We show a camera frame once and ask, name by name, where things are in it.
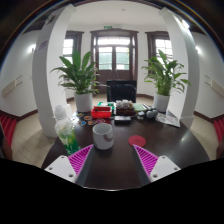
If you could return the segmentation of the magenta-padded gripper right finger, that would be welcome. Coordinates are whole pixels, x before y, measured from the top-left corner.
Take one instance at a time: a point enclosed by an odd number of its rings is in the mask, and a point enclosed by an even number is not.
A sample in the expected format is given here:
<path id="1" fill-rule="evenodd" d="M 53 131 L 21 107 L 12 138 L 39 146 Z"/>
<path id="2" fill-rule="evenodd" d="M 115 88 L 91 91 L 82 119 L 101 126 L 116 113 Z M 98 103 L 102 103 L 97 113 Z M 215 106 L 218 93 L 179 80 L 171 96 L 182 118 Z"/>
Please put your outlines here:
<path id="1" fill-rule="evenodd" d="M 157 181 L 180 170 L 180 168 L 165 155 L 156 156 L 138 145 L 133 145 L 133 147 L 137 152 L 143 170 L 151 182 Z"/>

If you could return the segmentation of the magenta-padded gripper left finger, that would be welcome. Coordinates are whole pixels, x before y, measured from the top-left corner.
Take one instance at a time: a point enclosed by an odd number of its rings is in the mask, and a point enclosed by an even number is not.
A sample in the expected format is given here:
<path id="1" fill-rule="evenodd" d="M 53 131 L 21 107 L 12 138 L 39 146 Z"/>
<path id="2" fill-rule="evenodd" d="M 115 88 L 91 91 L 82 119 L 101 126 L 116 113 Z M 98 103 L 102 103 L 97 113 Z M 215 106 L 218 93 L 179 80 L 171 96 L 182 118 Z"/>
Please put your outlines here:
<path id="1" fill-rule="evenodd" d="M 75 184 L 84 184 L 94 155 L 94 145 L 86 146 L 70 156 L 60 155 L 45 171 Z"/>

